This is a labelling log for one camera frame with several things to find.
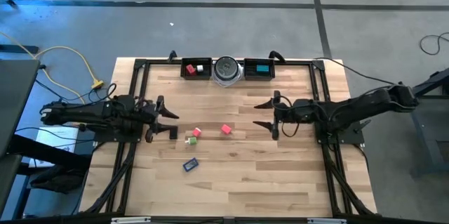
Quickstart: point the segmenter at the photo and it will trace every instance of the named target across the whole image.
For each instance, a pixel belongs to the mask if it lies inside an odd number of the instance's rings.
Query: gray floor
[[[115,0],[313,3],[313,0]],[[448,0],[321,0],[324,4],[445,5]],[[449,44],[429,56],[419,50],[426,34],[449,31],[449,12],[324,11],[334,58],[374,77],[418,84],[449,66]],[[0,6],[0,30],[23,44],[41,48],[65,45],[84,53],[99,78],[109,80],[119,56],[266,57],[277,50],[288,58],[322,56],[314,10],[230,8],[114,8],[68,6]],[[26,58],[1,54],[0,58]],[[55,79],[80,93],[91,80],[83,63],[67,51],[53,51],[43,62]],[[352,95],[379,86],[347,73]],[[39,75],[49,84],[45,76]],[[71,93],[58,89],[66,96]],[[40,107],[54,100],[35,86],[19,127],[39,126]],[[36,132],[25,132],[34,137]],[[411,178],[422,161],[422,148],[407,114],[387,113],[364,129],[370,177],[379,213],[385,216],[449,220],[449,174]],[[43,206],[42,197],[52,203]],[[78,195],[33,190],[26,212],[39,216],[70,213]]]

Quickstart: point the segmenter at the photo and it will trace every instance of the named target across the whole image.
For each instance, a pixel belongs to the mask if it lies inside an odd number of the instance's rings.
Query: wooden tabletop
[[[115,95],[128,94],[134,60],[117,58],[112,75]],[[344,69],[330,61],[325,64],[331,100],[349,98]],[[313,126],[302,124],[295,137],[281,133],[279,141],[274,141],[270,132],[252,123],[272,121],[272,110],[253,106],[268,101],[274,90],[292,102],[312,98],[309,70],[276,66],[272,81],[242,80],[222,88],[211,80],[182,79],[179,65],[152,65],[145,97],[165,96],[166,107],[180,118],[161,122],[177,124],[179,134],[177,140],[169,140],[164,132],[153,143],[138,144],[126,215],[331,216],[323,155]],[[220,133],[223,124],[232,127],[230,136]],[[202,134],[198,144],[191,146],[185,139],[195,127]],[[286,125],[285,131],[292,133],[294,128]],[[80,210],[91,206],[110,181],[117,145],[106,143],[93,154]],[[351,145],[342,146],[342,156],[348,183],[375,211],[365,159]],[[193,157],[199,166],[187,173],[182,165]],[[343,209],[340,186],[336,189]]]

